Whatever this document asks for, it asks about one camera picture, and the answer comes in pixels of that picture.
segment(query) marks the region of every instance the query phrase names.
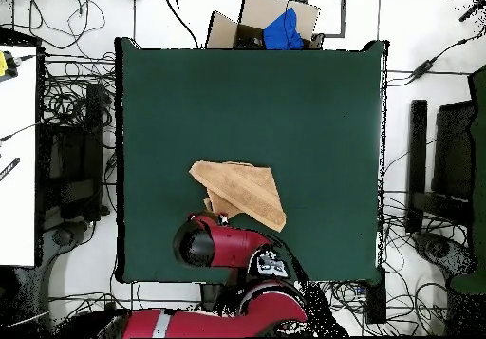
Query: green table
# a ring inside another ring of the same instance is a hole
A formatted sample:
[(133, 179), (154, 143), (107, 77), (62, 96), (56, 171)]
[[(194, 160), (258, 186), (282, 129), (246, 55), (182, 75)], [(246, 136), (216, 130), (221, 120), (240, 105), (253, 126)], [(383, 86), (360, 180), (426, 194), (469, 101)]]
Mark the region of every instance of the green table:
[[(378, 278), (385, 43), (362, 52), (115, 44), (118, 280), (226, 280), (227, 270), (188, 268), (173, 253), (179, 225), (204, 208), (205, 188), (188, 173), (197, 160), (271, 168), (287, 214), (279, 236), (310, 278)], [(231, 223), (273, 233), (246, 215)]]

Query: tan towel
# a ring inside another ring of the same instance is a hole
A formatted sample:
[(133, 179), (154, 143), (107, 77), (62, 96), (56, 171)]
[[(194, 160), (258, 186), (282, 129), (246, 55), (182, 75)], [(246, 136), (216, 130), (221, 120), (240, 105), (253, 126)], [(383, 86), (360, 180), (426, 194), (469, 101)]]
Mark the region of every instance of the tan towel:
[(207, 209), (228, 218), (244, 212), (278, 232), (284, 228), (286, 216), (270, 168), (197, 161), (189, 173), (208, 189)]

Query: towel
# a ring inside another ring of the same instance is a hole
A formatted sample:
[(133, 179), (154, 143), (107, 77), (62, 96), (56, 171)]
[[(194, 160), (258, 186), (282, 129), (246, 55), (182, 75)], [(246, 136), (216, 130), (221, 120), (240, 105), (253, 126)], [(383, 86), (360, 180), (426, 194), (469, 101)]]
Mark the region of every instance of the towel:
[(304, 42), (296, 30), (297, 15), (287, 9), (263, 30), (266, 49), (302, 49)]
[(277, 232), (284, 228), (286, 215), (270, 168), (197, 161), (189, 173), (207, 188), (209, 198), (204, 204), (208, 210), (228, 218), (245, 213)]

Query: table surface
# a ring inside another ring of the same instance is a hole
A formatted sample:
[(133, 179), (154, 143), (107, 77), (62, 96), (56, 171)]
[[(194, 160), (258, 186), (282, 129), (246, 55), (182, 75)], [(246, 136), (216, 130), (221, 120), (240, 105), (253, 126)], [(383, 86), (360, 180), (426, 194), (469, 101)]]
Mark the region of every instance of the table surface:
[[(203, 209), (192, 164), (231, 160), (272, 169), (287, 214), (279, 236), (311, 279), (376, 280), (383, 49), (141, 50), (121, 39), (117, 278), (226, 279), (177, 263), (172, 241)], [(232, 225), (274, 233), (246, 215)]]
[[(15, 57), (35, 54), (35, 47), (0, 46)], [(18, 76), (0, 83), (0, 138), (35, 123), (36, 61), (18, 68)], [(0, 171), (15, 158), (20, 163), (0, 181), (0, 265), (33, 266), (35, 248), (35, 127), (0, 147)]]

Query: blue object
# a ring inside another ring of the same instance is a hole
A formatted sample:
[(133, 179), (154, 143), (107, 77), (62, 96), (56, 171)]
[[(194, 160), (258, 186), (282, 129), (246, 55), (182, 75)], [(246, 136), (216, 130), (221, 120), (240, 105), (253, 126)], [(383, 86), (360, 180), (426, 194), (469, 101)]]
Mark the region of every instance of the blue object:
[(266, 49), (302, 49), (304, 42), (295, 29), (297, 15), (293, 8), (287, 9), (263, 30)]

